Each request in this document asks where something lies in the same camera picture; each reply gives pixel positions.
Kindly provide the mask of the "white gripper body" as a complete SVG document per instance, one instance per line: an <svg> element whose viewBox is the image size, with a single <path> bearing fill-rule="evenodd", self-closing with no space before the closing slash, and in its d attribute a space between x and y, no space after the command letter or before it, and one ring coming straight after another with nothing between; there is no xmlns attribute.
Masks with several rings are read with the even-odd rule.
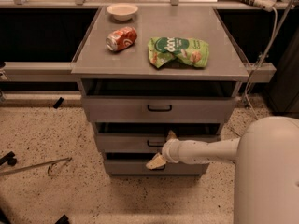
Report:
<svg viewBox="0 0 299 224"><path fill-rule="evenodd" d="M178 139L169 139L162 148L162 155L167 162L179 163L179 148L180 141Z"/></svg>

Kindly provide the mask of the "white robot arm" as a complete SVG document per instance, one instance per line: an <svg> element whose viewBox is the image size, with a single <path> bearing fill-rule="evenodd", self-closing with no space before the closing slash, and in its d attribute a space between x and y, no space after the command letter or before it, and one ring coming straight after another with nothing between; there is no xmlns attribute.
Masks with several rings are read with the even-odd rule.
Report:
<svg viewBox="0 0 299 224"><path fill-rule="evenodd" d="M234 224L299 224L299 119L258 119L241 137L213 143L170 133L146 167L213 161L235 164Z"/></svg>

